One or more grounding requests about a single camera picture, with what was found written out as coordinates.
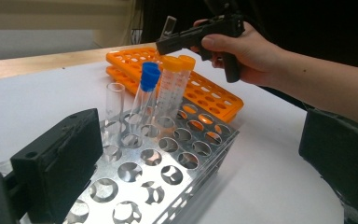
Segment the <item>black object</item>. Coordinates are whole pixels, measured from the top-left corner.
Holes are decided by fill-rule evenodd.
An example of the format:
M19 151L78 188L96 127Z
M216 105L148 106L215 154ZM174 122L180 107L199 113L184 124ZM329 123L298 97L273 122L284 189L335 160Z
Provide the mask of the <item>black object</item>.
M102 153L97 109L60 121L10 159L13 172L0 174L0 223L25 212L35 223L62 223Z
M195 46L200 50L201 59L203 61L209 60L212 58L212 53L202 47L201 40L203 37L210 34L238 37L245 31L243 27L243 16L238 11L234 0L205 0L205 3L212 13L217 13L216 16L197 27L192 27L169 37L158 39L156 46L159 54L164 55L182 48ZM225 64L227 82L240 80L240 68L237 63L237 58L229 53L223 53L222 59Z
M346 223L358 223L358 124L309 109L299 154L337 194Z

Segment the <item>test tube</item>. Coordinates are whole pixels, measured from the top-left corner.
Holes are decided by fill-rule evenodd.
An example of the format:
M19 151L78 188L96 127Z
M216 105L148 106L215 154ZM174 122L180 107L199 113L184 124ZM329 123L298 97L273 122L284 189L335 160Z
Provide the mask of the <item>test tube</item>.
M172 109L170 116L175 117L179 107L183 101L183 94L185 93L188 79L191 71L196 65L196 60L190 56L179 55L179 60L183 63L183 68L179 76L175 76L173 95L172 95Z
M158 117L169 117L172 111L172 99L175 92L174 85L177 76L180 76L183 62L173 56L162 57L162 74L159 84L157 111Z
M117 82L106 85L106 109L102 139L104 155L108 157L114 156L120 146L124 90L124 85Z
M155 105L153 96L158 82L160 71L156 65L146 64L143 66L141 81L132 104L128 117L131 135L126 136L125 144L130 147L139 147L142 144L141 128L150 122L152 113L147 113L150 106Z

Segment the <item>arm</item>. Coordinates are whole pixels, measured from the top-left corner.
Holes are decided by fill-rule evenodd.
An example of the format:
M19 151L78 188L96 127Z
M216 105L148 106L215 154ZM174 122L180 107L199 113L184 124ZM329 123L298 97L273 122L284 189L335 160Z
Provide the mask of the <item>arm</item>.
M281 49L248 23L241 37L207 35L202 46L236 55L241 80L245 82L283 91L309 105L358 122L357 67ZM213 66L224 67L218 53L213 56Z

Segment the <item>test tube rack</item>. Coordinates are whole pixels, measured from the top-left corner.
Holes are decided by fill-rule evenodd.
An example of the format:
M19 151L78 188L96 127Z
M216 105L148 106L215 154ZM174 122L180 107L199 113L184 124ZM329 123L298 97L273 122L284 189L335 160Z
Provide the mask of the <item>test tube rack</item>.
M184 99L176 118L143 126L143 143L134 147L125 140L128 115L120 148L97 161L64 223L171 223L217 172L239 133Z
M142 63L158 63L159 69L162 71L162 61L154 48L112 51L106 54L106 60L111 64L106 67L106 73L115 81L126 86L126 89L132 94L137 92L139 86ZM231 122L238 111L243 108L241 98L195 71L190 74L184 97L227 123Z

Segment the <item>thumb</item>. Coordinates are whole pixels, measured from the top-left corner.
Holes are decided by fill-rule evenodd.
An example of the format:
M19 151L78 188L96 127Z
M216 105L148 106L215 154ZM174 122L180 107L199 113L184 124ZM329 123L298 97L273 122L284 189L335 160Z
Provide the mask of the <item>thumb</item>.
M206 35L201 40L201 45L211 51L224 51L231 54L238 48L237 38L226 35Z

